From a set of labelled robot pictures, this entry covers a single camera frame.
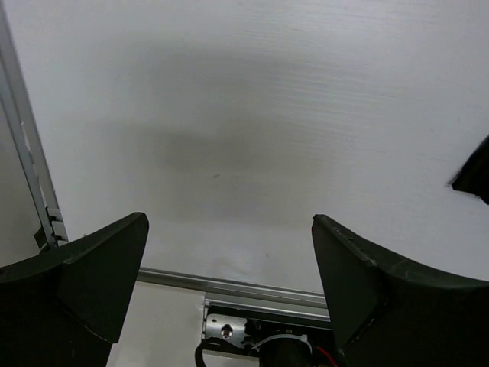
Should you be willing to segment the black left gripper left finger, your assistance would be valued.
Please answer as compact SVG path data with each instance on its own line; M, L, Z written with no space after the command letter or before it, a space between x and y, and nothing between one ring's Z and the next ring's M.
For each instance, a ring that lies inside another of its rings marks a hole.
M105 366L118 343L149 233L132 213L1 269L3 366Z

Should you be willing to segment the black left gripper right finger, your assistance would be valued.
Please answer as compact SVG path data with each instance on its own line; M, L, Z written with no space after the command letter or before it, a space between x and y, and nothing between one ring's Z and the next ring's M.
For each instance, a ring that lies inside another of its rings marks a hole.
M317 215L313 245L349 366L486 366L488 283L392 252Z

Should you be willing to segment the black trousers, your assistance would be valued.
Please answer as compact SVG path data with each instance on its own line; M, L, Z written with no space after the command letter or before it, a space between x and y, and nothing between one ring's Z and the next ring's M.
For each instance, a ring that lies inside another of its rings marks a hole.
M488 204L489 147L486 137L449 182L456 191L478 197Z

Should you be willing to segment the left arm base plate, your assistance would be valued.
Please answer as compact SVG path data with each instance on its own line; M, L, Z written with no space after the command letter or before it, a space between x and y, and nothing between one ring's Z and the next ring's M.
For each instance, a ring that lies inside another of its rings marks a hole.
M195 365L204 352L254 357L259 366L340 366L328 312L311 307L279 307L208 302Z

